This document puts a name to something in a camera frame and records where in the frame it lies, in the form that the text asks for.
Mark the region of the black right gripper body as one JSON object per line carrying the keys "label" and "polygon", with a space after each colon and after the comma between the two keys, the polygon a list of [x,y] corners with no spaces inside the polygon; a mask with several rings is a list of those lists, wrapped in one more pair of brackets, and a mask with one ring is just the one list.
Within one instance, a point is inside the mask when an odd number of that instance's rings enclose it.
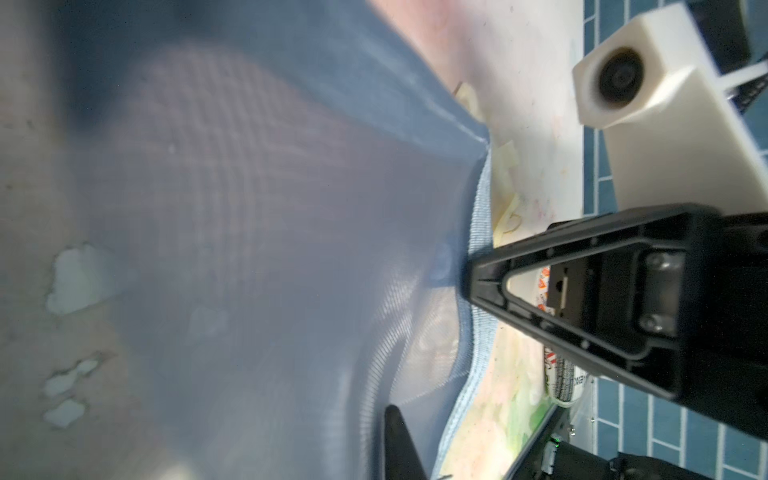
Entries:
{"label": "black right gripper body", "polygon": [[767,438],[767,214],[724,219],[687,352],[683,405]]}

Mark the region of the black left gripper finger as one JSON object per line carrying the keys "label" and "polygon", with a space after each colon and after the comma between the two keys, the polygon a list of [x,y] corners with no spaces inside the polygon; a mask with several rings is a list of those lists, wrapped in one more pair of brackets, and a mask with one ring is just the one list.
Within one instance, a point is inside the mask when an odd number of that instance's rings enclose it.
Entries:
{"label": "black left gripper finger", "polygon": [[388,405],[384,412],[384,478],[427,480],[401,410]]}

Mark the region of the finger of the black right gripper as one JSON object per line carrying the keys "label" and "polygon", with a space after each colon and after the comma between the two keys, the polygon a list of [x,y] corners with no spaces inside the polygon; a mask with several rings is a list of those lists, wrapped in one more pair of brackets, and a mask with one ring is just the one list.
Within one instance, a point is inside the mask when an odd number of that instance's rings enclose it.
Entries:
{"label": "finger of the black right gripper", "polygon": [[580,367],[673,400],[720,244],[698,204],[558,222],[470,260],[469,302]]}

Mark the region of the yellow mesh pouch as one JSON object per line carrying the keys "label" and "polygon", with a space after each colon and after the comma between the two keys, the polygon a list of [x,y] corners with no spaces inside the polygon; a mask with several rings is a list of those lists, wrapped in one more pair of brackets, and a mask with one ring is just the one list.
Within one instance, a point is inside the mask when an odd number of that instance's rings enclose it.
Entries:
{"label": "yellow mesh pouch", "polygon": [[[454,98],[478,122],[487,125],[476,90],[471,84],[460,82]],[[492,245],[495,248],[514,241],[514,234],[522,224],[517,212],[521,199],[515,190],[511,170],[518,165],[518,155],[512,141],[501,143],[491,128],[490,133],[490,221]]]}

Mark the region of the teal blue mesh pouch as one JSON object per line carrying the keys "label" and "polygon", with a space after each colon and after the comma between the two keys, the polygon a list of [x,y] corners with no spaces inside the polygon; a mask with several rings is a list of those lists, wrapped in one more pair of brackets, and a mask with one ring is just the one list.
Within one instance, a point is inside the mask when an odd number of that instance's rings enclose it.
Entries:
{"label": "teal blue mesh pouch", "polygon": [[54,1],[88,239],[200,479],[430,472],[489,136],[364,1]]}

